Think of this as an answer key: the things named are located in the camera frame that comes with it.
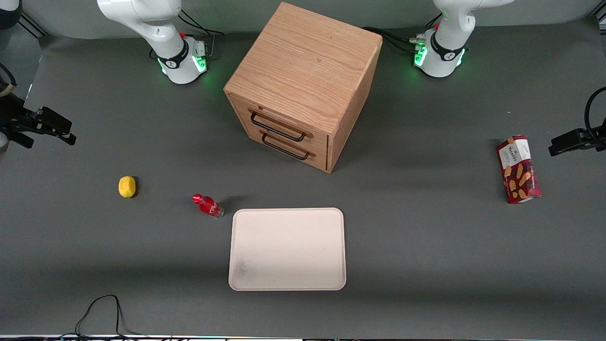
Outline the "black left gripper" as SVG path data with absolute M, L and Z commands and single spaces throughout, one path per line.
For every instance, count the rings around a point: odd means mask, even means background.
M 551 140 L 548 151 L 552 157 L 577 150 L 593 148 L 599 153 L 606 150 L 606 127 L 591 128 L 589 133 L 585 129 L 574 129 Z

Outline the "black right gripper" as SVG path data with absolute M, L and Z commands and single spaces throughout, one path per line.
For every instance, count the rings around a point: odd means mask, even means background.
M 0 99 L 1 132 L 8 140 L 31 149 L 34 140 L 24 132 L 43 134 L 37 128 L 37 116 L 40 113 L 40 129 L 44 134 L 56 136 L 68 145 L 75 145 L 76 136 L 71 133 L 70 120 L 48 107 L 30 110 L 24 105 L 24 100 L 15 95 L 6 95 Z

